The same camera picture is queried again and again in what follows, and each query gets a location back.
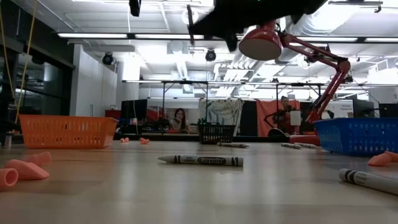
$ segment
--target wooden tabletop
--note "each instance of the wooden tabletop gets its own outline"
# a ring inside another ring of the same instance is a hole
[[[20,181],[0,192],[0,223],[397,223],[397,196],[341,182],[338,170],[398,178],[398,165],[368,167],[368,158],[321,149],[250,145],[131,141],[98,150],[48,150],[48,179]],[[0,149],[0,166],[43,151]],[[174,154],[239,156],[244,167],[157,160]]]

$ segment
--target security camera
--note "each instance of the security camera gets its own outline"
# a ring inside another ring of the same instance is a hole
[[[116,60],[113,58],[112,52],[106,52],[105,56],[102,58],[102,63],[104,63],[104,65],[113,65],[115,62]]]
[[[216,60],[216,52],[214,52],[214,49],[208,49],[206,53],[206,61],[214,62],[215,60]]]

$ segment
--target ceiling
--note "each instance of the ceiling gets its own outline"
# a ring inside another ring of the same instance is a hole
[[[142,0],[140,17],[132,17],[129,13],[128,4],[103,3],[107,0],[40,0],[38,4],[37,17],[57,32],[133,32],[133,33],[187,33],[187,25],[183,22],[185,4],[171,4],[161,1]],[[32,12],[32,3],[25,0],[14,0],[26,11]],[[312,22],[311,30],[300,29],[299,35],[343,35],[343,36],[398,36],[398,1],[384,0],[382,11],[374,13],[376,7],[355,7],[342,8],[345,6],[324,6],[312,16],[306,17]],[[198,16],[204,16],[212,9],[213,0],[201,1],[201,4],[193,4]],[[307,26],[308,22],[302,19],[301,25]],[[133,45],[136,53],[141,55],[141,75],[144,78],[153,77],[156,74],[171,74],[177,69],[175,57],[167,54],[167,44],[170,41],[153,40],[90,40],[84,43],[85,49],[93,56],[104,54],[97,51],[96,46],[105,45]],[[213,73],[215,66],[221,63],[230,65],[233,62],[239,64],[241,60],[251,61],[248,58],[239,60],[239,52],[228,52],[224,42],[202,41],[196,42],[196,47],[214,48],[217,53],[215,62],[207,62],[204,52],[197,52],[187,55],[185,66],[190,71],[206,71]],[[368,70],[387,58],[398,57],[398,44],[330,44],[331,52],[340,56],[348,57],[352,68],[353,76],[359,82],[366,82]],[[115,53],[119,60],[122,60],[127,53]],[[302,62],[302,57],[296,53],[285,51],[280,58],[287,63],[287,66],[270,68],[263,62],[254,62],[250,70],[251,75],[244,77],[255,82],[269,82],[272,78],[279,78],[280,82],[312,82],[325,83],[334,75],[335,71],[323,64],[315,63],[307,68]],[[219,77],[225,75],[226,68],[220,72]],[[394,82],[398,83],[396,71]]]

